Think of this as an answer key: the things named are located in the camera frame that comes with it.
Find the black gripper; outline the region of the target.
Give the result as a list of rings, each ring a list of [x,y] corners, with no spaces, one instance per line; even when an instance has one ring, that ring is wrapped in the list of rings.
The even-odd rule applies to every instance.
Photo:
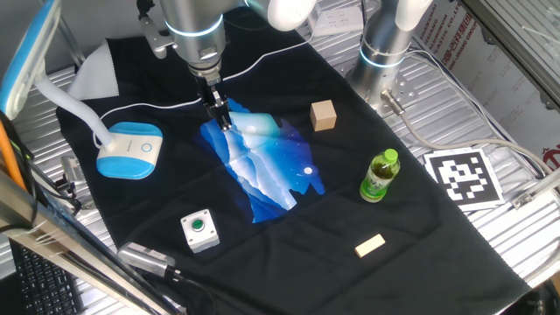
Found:
[[[218,88],[221,84],[221,76],[218,73],[211,73],[207,76],[197,77],[199,97],[204,103],[208,114],[216,121],[221,131],[229,130],[232,127],[229,115],[227,99],[220,94]]]

